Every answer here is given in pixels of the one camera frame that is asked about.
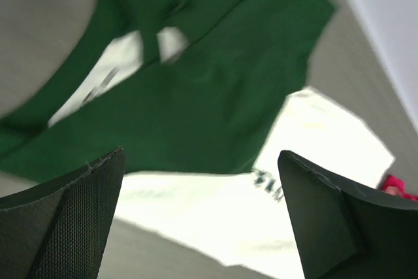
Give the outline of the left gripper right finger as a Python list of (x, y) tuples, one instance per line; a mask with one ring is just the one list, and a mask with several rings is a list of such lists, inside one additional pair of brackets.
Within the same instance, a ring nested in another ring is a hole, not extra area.
[(291, 151), (278, 170), (306, 278), (417, 279), (417, 202)]

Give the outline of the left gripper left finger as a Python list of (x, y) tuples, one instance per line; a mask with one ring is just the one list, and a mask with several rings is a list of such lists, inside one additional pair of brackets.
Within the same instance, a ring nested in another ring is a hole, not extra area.
[(1, 198), (2, 278), (97, 278), (125, 152)]

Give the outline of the green and white t-shirt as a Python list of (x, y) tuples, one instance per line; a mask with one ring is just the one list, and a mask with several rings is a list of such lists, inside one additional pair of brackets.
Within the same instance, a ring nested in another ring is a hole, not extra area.
[(300, 277), (280, 152), (370, 187), (394, 160), (306, 84), (333, 12), (328, 0), (97, 0), (62, 66), (1, 119), (1, 170), (37, 185), (122, 148), (113, 219)]

